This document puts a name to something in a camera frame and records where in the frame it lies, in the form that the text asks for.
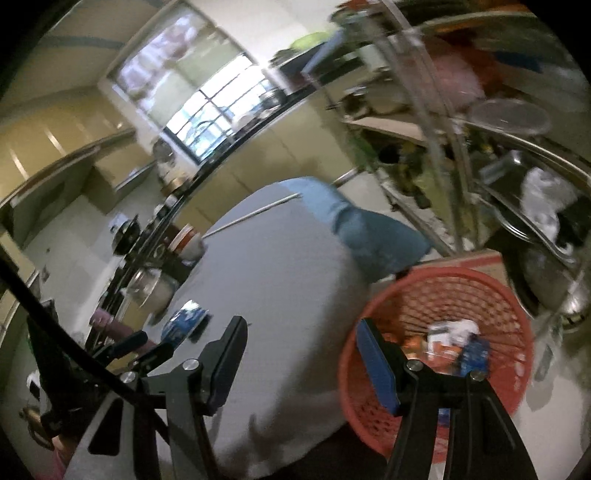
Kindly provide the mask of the red and white bowl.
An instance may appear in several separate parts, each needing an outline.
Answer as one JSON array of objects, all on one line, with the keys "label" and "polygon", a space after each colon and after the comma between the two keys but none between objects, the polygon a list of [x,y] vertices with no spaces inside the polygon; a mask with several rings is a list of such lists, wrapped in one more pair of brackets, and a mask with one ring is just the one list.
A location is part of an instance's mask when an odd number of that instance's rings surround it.
[{"label": "red and white bowl", "polygon": [[186,224],[172,239],[168,250],[182,261],[197,262],[205,253],[204,240],[197,229]]}]

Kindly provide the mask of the red plastic mesh basket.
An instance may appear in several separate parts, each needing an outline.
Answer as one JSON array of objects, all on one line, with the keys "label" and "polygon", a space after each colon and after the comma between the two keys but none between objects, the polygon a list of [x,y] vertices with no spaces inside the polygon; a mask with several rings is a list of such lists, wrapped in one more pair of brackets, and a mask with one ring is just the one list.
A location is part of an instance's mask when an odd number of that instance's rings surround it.
[{"label": "red plastic mesh basket", "polygon": [[[531,376],[533,334],[517,298],[500,281],[468,268],[418,269],[370,300],[362,315],[408,359],[447,375],[466,375],[463,351],[472,340],[484,342],[488,380],[508,413],[517,411]],[[338,380],[349,426],[370,449],[389,456],[401,421],[377,399],[353,334],[339,357]]]}]

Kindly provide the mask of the blue snack box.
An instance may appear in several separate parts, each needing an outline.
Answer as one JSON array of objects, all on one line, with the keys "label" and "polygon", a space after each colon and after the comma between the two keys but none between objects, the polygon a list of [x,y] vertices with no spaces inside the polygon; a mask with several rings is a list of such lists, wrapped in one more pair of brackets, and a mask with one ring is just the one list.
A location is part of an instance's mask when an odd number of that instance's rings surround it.
[{"label": "blue snack box", "polygon": [[194,330],[209,316],[209,312],[193,300],[186,301],[164,324],[161,343],[169,343],[174,347],[186,340]]}]

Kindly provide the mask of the maroon thermos bottle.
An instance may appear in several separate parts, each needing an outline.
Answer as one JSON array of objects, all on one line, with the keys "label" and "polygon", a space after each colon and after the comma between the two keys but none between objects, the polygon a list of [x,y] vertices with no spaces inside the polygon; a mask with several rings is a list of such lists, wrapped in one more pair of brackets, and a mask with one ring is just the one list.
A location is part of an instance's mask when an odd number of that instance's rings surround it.
[{"label": "maroon thermos bottle", "polygon": [[95,333],[103,335],[114,342],[122,341],[135,334],[131,327],[116,320],[113,315],[100,308],[94,311],[89,324]]}]

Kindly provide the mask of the blue cloth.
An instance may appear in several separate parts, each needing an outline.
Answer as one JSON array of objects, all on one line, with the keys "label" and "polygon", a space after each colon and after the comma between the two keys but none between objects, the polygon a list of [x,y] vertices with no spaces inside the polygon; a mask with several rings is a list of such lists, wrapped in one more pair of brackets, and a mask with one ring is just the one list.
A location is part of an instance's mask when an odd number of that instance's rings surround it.
[{"label": "blue cloth", "polygon": [[431,249],[419,231],[398,220],[360,208],[341,192],[314,177],[280,182],[301,196],[304,206],[349,250],[366,281],[376,283],[417,265]]}]

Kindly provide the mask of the metal storage rack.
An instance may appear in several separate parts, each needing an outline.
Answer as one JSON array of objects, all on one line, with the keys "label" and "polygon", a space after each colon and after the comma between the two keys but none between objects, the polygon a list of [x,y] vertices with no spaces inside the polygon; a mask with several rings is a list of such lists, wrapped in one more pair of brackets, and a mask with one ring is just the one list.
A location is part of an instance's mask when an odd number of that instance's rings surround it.
[{"label": "metal storage rack", "polygon": [[497,243],[525,304],[590,310],[590,87],[520,1],[346,1],[346,48],[420,130],[456,246]]}]

